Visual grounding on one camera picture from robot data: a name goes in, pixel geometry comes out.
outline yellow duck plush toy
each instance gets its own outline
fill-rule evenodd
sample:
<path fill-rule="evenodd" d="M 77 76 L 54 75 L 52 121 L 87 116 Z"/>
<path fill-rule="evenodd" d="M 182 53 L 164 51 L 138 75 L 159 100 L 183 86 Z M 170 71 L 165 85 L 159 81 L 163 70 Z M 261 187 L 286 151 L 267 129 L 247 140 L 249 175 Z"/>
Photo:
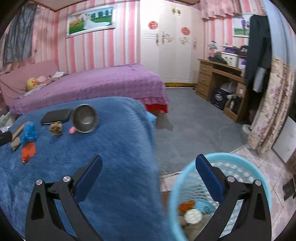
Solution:
<path fill-rule="evenodd" d="M 28 91 L 36 89 L 37 86 L 38 86 L 38 83 L 37 83 L 37 80 L 35 78 L 28 79 L 28 81 L 27 81 L 27 90 Z"/>

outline blue blanket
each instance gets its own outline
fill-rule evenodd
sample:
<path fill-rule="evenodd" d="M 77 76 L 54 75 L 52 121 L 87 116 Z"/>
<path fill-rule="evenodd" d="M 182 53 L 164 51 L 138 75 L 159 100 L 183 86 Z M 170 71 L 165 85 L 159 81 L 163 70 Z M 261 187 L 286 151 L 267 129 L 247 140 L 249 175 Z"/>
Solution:
<path fill-rule="evenodd" d="M 100 123 L 94 132 L 69 135 L 69 121 L 56 137 L 49 126 L 40 125 L 46 112 L 80 104 L 97 110 Z M 51 106 L 21 116 L 11 131 L 24 119 L 35 124 L 37 154 L 23 165 L 21 148 L 13 152 L 9 144 L 0 147 L 0 207 L 21 235 L 36 180 L 60 181 L 98 154 L 102 172 L 79 206 L 104 241 L 173 240 L 160 197 L 153 125 L 140 102 L 106 97 Z M 61 205 L 58 210 L 73 234 Z"/>

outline purple bedspread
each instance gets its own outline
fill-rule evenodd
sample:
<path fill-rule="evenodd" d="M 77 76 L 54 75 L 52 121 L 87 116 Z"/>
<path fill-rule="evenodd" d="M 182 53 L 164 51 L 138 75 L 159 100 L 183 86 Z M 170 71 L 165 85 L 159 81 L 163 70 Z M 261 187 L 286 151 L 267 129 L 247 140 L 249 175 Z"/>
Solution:
<path fill-rule="evenodd" d="M 11 111 L 26 114 L 56 104 L 108 96 L 130 97 L 143 104 L 168 104 L 160 76 L 140 64 L 131 64 L 69 74 L 16 100 Z"/>

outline wooden desk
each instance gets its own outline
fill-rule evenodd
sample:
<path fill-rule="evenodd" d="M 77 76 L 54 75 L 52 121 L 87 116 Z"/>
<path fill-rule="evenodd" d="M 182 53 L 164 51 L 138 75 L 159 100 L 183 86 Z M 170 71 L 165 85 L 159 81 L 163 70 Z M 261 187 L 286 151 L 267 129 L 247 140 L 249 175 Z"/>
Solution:
<path fill-rule="evenodd" d="M 220 88 L 222 84 L 230 82 L 230 79 L 238 82 L 236 94 L 242 97 L 239 111 L 234 114 L 230 109 L 230 100 L 225 104 L 223 113 L 234 122 L 241 121 L 247 113 L 247 86 L 244 85 L 244 79 L 241 78 L 241 69 L 227 64 L 221 64 L 209 60 L 200 60 L 200 72 L 198 83 L 196 85 L 196 94 L 206 101 L 210 101 L 214 88 Z"/>

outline red sticker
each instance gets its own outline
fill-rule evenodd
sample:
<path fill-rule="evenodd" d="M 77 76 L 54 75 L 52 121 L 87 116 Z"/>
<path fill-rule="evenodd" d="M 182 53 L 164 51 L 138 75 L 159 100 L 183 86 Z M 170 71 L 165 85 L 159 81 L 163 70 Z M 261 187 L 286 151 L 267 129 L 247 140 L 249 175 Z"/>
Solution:
<path fill-rule="evenodd" d="M 182 32 L 184 35 L 189 35 L 189 34 L 190 34 L 190 30 L 189 30 L 189 28 L 187 28 L 187 27 L 182 27 L 182 28 L 181 28 L 181 32 Z"/>
<path fill-rule="evenodd" d="M 155 21 L 151 21 L 149 24 L 148 24 L 148 27 L 150 29 L 157 29 L 158 28 L 158 23 L 155 22 Z"/>

